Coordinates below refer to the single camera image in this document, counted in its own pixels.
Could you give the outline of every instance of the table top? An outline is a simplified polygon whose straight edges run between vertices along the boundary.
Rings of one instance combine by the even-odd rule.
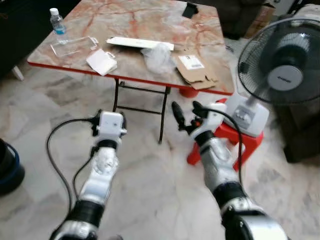
[[[211,65],[218,78],[217,86],[201,91],[231,95],[234,84],[217,10],[198,5],[199,13],[189,19],[182,16],[186,5],[175,0],[82,0],[66,16],[64,23],[69,39],[95,37],[99,47],[116,56],[117,69],[106,77],[191,88],[178,71],[166,74],[149,71],[140,49],[111,45],[106,39],[117,36],[169,42],[174,44],[175,53],[189,49]],[[29,64],[99,75],[87,65],[88,53],[57,57],[50,46],[54,42],[55,34],[51,32],[29,56]]]

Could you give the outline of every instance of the white paper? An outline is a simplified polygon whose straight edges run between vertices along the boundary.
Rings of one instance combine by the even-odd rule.
[[[129,37],[120,37],[120,36],[113,36],[106,40],[108,44],[114,45],[121,45],[121,46],[128,46],[134,48],[142,48],[142,49],[153,49],[158,44],[166,45],[170,51],[173,51],[175,45],[165,41],[152,41],[152,40],[145,40],[145,39],[138,39],[138,38],[129,38]]]
[[[101,76],[117,68],[117,61],[113,59],[112,54],[104,52],[101,48],[87,57],[86,62]]]
[[[204,69],[205,66],[195,55],[178,56],[187,70]]]

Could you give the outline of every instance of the blue bucket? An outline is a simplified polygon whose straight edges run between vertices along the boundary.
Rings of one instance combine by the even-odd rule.
[[[25,177],[19,154],[10,144],[0,138],[0,195],[15,190]]]

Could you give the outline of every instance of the clear plastic container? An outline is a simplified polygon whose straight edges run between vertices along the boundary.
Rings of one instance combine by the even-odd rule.
[[[91,51],[97,49],[98,43],[96,38],[85,36],[77,39],[70,39],[65,44],[55,43],[50,46],[54,54],[61,58],[75,53],[89,54]]]

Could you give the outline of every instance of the tile floor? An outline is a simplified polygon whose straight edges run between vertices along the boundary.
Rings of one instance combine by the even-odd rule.
[[[235,49],[234,55],[229,53],[235,74],[236,56],[244,41],[226,39],[226,43]],[[111,110],[114,81],[31,67],[24,62],[21,70],[24,81],[10,74],[0,81],[0,136],[18,150],[26,170],[22,185],[0,198],[0,239],[45,240],[67,207],[66,192],[45,153],[46,137],[65,119],[93,115],[99,108]],[[195,99],[205,104],[221,97],[200,93]],[[127,89],[120,91],[119,99],[122,104],[146,109],[160,108],[162,102],[162,96]],[[125,240],[224,239],[217,204],[204,185],[203,168],[200,163],[186,163],[193,142],[178,132],[170,109],[172,101],[181,104],[187,119],[192,116],[191,100],[172,89],[162,145],[157,143],[158,115],[125,111],[128,135],[118,151],[120,167],[99,239],[116,234]],[[288,164],[272,112],[264,132],[261,146],[244,167],[244,188],[282,224],[292,240],[318,240],[320,159]],[[53,156],[68,180],[87,159],[92,143],[90,126],[85,123],[67,125],[53,137]]]

